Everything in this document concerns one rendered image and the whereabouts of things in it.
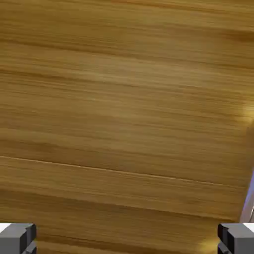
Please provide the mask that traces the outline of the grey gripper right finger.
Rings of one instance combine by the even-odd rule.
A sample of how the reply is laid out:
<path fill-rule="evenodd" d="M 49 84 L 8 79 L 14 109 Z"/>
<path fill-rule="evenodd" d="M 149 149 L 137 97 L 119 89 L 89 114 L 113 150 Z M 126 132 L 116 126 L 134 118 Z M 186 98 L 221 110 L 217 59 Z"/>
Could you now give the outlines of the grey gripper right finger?
<path fill-rule="evenodd" d="M 254 223 L 221 223 L 217 254 L 254 254 Z"/>

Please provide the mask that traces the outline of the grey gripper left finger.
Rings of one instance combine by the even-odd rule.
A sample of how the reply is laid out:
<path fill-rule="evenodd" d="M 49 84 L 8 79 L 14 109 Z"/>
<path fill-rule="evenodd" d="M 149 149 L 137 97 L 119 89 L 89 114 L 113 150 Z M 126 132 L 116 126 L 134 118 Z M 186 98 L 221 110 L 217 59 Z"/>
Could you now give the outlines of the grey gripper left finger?
<path fill-rule="evenodd" d="M 0 254 L 37 254 L 33 223 L 0 223 Z"/>

